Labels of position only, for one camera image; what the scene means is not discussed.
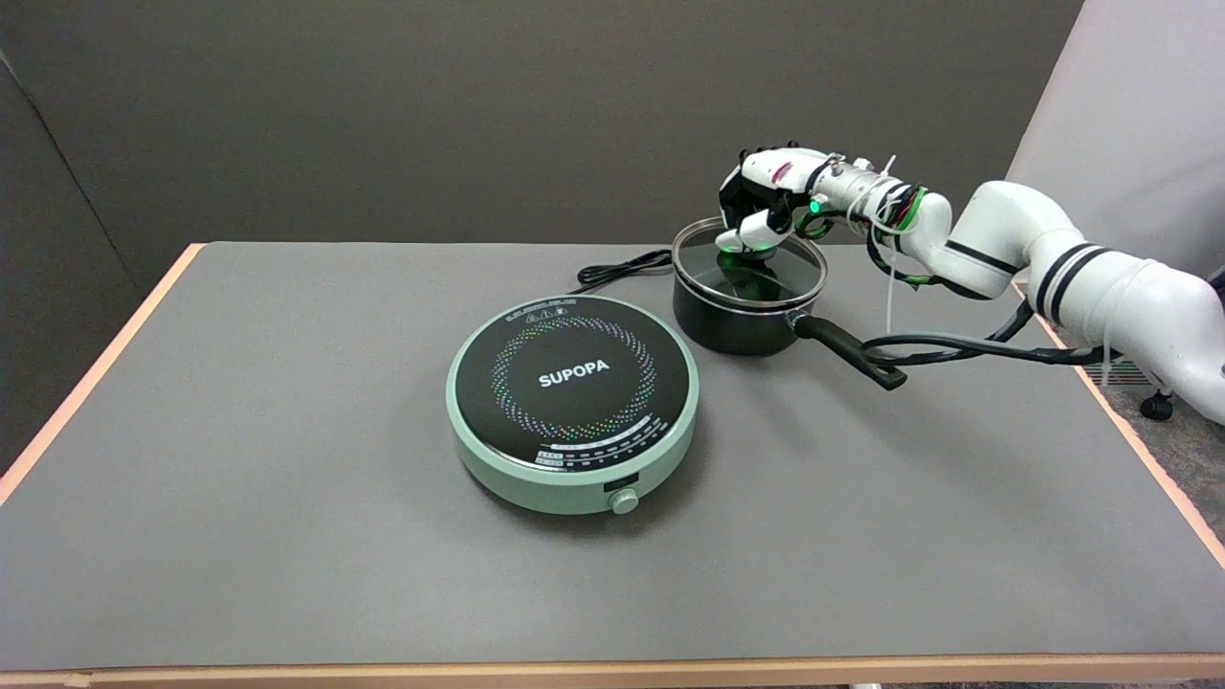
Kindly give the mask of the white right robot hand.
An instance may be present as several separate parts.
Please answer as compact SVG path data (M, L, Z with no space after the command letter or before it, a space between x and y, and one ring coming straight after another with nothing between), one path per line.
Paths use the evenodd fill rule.
M739 255L780 245L793 233L793 215L809 207L828 166L831 153L797 145L741 152L718 191L724 226L718 249Z

